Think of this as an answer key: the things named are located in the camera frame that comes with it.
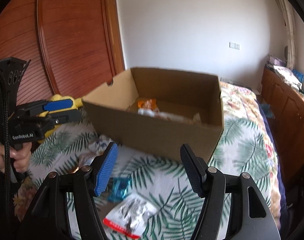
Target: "white plastic bag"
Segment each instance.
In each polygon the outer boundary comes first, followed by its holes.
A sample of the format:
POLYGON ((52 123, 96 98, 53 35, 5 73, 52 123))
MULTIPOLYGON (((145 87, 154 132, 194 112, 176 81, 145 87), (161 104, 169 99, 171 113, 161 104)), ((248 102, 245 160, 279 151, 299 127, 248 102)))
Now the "white plastic bag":
POLYGON ((156 207, 149 201, 132 193, 108 213, 103 223, 112 230, 138 239, 143 234, 148 219, 156 212, 156 207))
POLYGON ((193 116, 193 119, 189 119, 184 116, 177 115, 177 114, 171 114, 171 113, 166 113, 166 112, 154 112, 151 109, 139 108, 138 114, 147 115, 147 116, 164 119, 164 120, 168 120, 168 121, 184 122, 184 123, 189 123, 189 124, 202 123, 199 113, 196 113, 193 116))

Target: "yellow object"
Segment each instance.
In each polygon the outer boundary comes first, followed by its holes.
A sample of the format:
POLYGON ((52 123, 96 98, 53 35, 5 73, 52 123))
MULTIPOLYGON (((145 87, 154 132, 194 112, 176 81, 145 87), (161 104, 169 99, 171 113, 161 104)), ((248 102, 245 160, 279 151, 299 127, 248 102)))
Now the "yellow object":
MULTIPOLYGON (((80 107, 83 106, 82 98, 74 99, 73 97, 70 97, 70 96, 64 96, 63 97, 63 96, 58 95, 58 94, 52 96, 49 101, 59 101, 59 100, 66 100, 66 99, 71 99, 73 101, 73 105, 70 108, 60 109, 60 110, 56 110, 56 111, 45 111, 45 112, 42 112, 41 114, 39 114, 39 116, 40 117, 45 117, 48 114, 53 114, 53 113, 58 113, 58 112, 64 112, 64 111, 73 110, 73 109, 79 109, 80 107)), ((55 125, 54 129, 47 131, 45 133, 45 138, 51 136, 51 134, 54 133, 54 131, 58 127, 60 127, 60 124, 55 125)))

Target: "wall socket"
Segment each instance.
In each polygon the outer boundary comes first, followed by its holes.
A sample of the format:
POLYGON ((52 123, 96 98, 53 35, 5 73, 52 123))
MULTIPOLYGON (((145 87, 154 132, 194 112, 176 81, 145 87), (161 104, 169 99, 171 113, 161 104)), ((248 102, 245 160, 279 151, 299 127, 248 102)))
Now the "wall socket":
POLYGON ((240 50, 240 44, 234 43, 234 42, 230 42, 230 48, 231 48, 231 49, 240 50))

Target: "hand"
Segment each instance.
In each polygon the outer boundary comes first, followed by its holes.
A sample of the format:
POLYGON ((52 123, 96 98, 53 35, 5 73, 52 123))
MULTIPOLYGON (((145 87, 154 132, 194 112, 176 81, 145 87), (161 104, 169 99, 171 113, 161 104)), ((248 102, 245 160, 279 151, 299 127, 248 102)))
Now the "hand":
MULTIPOLYGON (((26 172, 30 165, 32 143, 23 143, 23 148, 16 151, 10 147, 10 157, 14 158, 14 168, 17 172, 26 172)), ((4 173, 4 146, 0 143, 0 171, 4 173)))

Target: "box flap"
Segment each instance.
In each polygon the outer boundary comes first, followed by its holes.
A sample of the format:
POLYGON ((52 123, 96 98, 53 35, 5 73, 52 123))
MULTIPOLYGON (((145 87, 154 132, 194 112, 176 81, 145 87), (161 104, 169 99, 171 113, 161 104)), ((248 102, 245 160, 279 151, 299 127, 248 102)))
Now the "box flap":
POLYGON ((83 98, 98 106, 126 110, 139 96, 131 70, 123 71, 113 78, 113 83, 104 83, 83 98))

